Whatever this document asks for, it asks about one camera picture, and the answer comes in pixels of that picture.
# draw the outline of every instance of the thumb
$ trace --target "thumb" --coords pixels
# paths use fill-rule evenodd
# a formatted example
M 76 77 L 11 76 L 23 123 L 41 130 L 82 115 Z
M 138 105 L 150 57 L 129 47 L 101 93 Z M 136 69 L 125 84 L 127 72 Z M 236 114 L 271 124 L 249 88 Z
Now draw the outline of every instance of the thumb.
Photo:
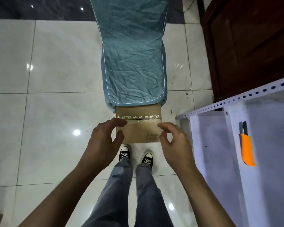
M 159 138 L 160 138 L 160 142 L 161 142 L 163 150 L 165 148 L 169 147 L 170 142 L 167 139 L 167 133 L 165 131 L 162 131 L 162 133 L 160 134 Z
M 116 138 L 115 140 L 113 141 L 113 146 L 114 148 L 118 151 L 122 142 L 124 140 L 124 134 L 123 134 L 123 131 L 122 130 L 119 130 L 117 132 L 117 135 L 116 135 Z

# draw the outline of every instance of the white shoelace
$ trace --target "white shoelace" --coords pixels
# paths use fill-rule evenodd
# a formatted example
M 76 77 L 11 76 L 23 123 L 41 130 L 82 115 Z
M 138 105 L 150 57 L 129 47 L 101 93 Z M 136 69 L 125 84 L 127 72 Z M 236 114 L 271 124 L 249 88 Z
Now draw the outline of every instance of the white shoelace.
M 144 162 L 150 164 L 150 163 L 151 163 L 151 160 L 149 160 L 149 159 L 144 159 Z
M 121 153 L 122 158 L 128 157 L 128 153 Z

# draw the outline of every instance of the person's right arm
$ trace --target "person's right arm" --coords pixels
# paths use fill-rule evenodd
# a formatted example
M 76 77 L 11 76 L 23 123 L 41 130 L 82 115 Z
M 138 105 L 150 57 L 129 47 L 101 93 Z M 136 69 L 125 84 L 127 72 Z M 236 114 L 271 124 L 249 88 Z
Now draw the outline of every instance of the person's right arm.
M 193 158 L 189 137 L 172 123 L 159 123 L 163 130 L 160 142 L 167 163 L 179 177 L 193 208 L 199 227 L 235 227 L 222 205 L 219 203 Z M 167 133 L 172 133 L 171 142 Z

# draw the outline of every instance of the jeans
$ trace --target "jeans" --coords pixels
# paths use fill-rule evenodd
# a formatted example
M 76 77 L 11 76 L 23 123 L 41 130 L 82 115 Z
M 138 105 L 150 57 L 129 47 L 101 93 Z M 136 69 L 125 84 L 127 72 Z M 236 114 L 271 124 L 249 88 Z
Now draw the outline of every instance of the jeans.
M 133 168 L 128 157 L 121 159 L 98 198 L 91 216 L 82 227 L 128 227 L 128 193 Z M 137 210 L 135 227 L 173 227 L 150 165 L 136 169 Z

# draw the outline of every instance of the dark brown door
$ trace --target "dark brown door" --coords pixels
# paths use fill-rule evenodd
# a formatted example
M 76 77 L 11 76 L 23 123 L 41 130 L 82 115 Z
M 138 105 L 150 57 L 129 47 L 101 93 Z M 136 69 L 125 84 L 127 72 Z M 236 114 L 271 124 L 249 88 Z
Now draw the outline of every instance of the dark brown door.
M 201 23 L 215 101 L 284 77 L 284 0 L 212 0 Z

